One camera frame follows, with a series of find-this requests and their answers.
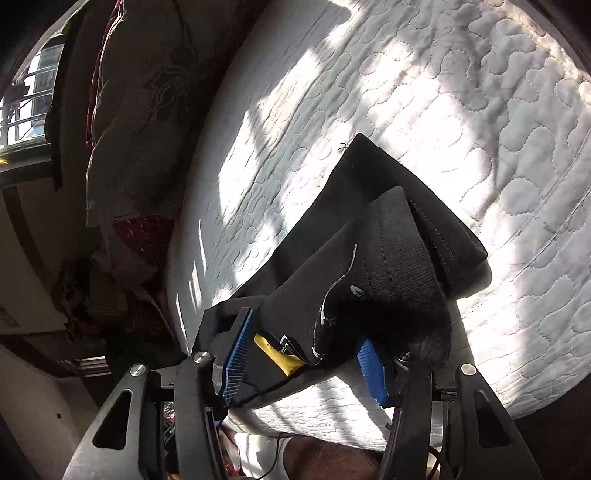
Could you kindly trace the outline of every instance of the brown pillowcase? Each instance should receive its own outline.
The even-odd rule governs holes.
[[[121,2],[100,60],[88,226],[176,216],[207,110],[268,2]]]

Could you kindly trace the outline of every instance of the black cloth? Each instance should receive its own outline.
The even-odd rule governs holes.
[[[441,364],[450,338],[444,298],[461,296],[477,281],[486,256],[427,186],[358,134],[232,304],[206,311],[193,350],[207,349],[215,333],[229,328],[224,315],[257,296],[258,331],[277,349],[286,335],[316,366],[288,379],[253,344],[236,404],[256,406],[313,382],[351,357],[358,335]]]

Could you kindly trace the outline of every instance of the yellow tag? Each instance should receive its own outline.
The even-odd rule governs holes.
[[[255,343],[288,377],[306,364],[295,355],[286,355],[285,353],[278,352],[258,333],[255,334]]]

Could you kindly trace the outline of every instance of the bed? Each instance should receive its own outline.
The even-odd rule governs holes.
[[[224,77],[187,176],[165,274],[182,348],[204,309],[271,256],[361,132],[489,252],[490,285],[453,307],[449,364],[473,362],[513,417],[591,372],[591,83],[536,20],[503,0],[271,2]],[[380,450],[391,416],[351,362],[228,422]],[[436,406],[433,443],[439,434]]]

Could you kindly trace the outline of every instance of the black wire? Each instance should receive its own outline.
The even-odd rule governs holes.
[[[431,480],[435,476],[435,472],[437,472],[437,467],[439,467],[439,452],[435,450],[437,452],[437,455],[435,455],[435,453],[433,453],[433,450],[435,450],[435,448],[429,446],[429,453],[431,453],[431,455],[435,457],[435,464],[431,468],[431,471],[429,472],[425,480]]]
[[[279,435],[277,437],[277,447],[275,448],[275,460],[273,460],[273,465],[271,465],[271,468],[269,468],[268,472],[265,473],[265,475],[258,476],[254,480],[262,480],[267,475],[269,475],[269,473],[271,473],[273,471],[273,469],[275,468],[275,465],[277,464],[277,460],[279,460],[279,445],[280,445],[280,440],[282,438],[286,438],[286,437],[290,437],[290,436],[291,435]]]
[[[445,459],[441,456],[441,453],[431,446],[429,446],[429,453],[431,453],[435,457],[435,459],[439,461],[439,479],[454,480],[455,476],[452,473],[452,469],[450,468],[449,464],[445,461]]]

